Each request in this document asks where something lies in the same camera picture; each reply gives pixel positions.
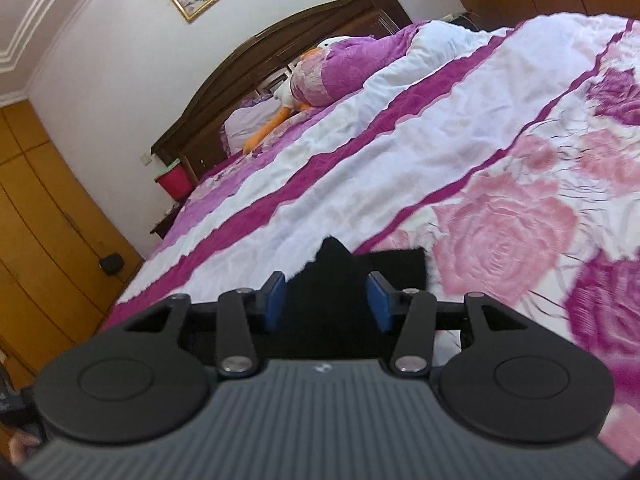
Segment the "person's hand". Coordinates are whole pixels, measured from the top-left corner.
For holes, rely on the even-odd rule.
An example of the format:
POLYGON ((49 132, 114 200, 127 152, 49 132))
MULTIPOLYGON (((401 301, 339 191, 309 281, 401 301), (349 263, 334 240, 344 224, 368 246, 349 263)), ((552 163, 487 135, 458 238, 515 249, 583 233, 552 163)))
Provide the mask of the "person's hand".
POLYGON ((36 450, 41 441, 32 434, 24 431, 15 431, 9 440, 10 461, 14 466, 21 466, 27 456, 36 450))

